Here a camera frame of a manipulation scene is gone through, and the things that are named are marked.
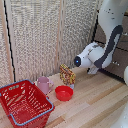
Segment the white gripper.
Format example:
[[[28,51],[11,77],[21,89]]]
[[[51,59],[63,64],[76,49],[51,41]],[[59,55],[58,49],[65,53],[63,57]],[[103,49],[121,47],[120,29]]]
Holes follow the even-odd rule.
[[[99,70],[99,68],[97,68],[97,67],[88,68],[87,74],[92,74],[92,75],[96,74],[98,70]]]

